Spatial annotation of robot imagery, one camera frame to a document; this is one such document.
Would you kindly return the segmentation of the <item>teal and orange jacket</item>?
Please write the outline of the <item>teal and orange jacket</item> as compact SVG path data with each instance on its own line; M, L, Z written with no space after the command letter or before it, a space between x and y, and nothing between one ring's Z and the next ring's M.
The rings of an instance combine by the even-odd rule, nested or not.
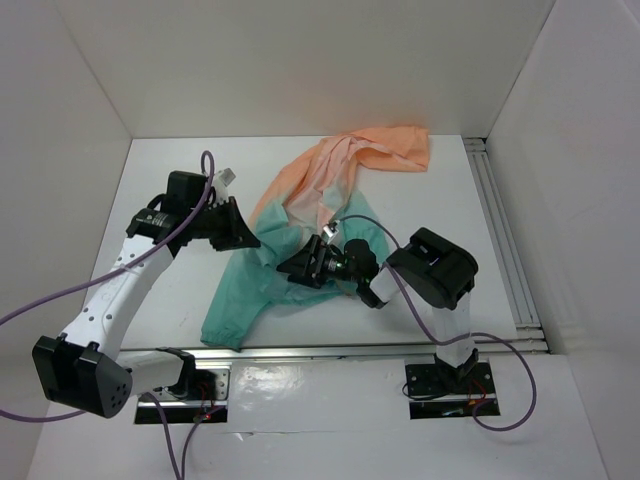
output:
M353 294L346 281L314 290L288 282L276 268L335 218L347 221L344 240L366 240L378 259L386 258L388 242L356 188L357 170L421 173L429 161L426 128L375 127L324 138L283 167L249 220L261 246L231 256L204 318L201 342L237 350L255 321L276 306L308 308Z

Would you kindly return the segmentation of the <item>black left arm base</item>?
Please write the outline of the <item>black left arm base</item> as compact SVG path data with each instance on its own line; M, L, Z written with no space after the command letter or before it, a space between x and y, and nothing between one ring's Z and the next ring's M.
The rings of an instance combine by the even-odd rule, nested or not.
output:
M227 421L228 366L202 367L191 353L168 347L131 352L122 363L133 380L137 424Z

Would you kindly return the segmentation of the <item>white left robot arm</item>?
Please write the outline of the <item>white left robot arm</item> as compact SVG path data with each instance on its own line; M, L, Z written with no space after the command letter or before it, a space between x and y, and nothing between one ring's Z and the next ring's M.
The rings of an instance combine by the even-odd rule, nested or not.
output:
M227 191L234 178L231 169L211 178L173 171L165 193L132 217L107 280L57 337L41 337L32 350L48 400L111 418L132 396L196 392L203 376L193 355L171 347L124 355L121 346L153 284L190 241L205 239L216 251L259 247Z

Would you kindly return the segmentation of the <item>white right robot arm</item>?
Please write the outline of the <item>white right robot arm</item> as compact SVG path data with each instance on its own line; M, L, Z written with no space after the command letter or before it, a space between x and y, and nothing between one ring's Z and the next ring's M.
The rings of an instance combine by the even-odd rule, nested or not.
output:
M277 266L289 282L314 289L330 280L351 282L360 300L372 309L381 309L396 294L407 296L413 290L433 310L428 337L436 345L436 379L448 392L468 384L478 362L469 312L478 270L468 251L424 227L383 263L363 239L349 240L339 248L313 235Z

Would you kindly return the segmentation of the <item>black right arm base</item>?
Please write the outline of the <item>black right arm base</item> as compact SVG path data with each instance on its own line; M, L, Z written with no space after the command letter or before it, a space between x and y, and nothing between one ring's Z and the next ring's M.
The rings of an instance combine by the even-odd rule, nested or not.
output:
M407 361L402 395L408 401L411 420L454 419L501 414L493 372L488 361L481 361L461 382L446 384L433 362Z

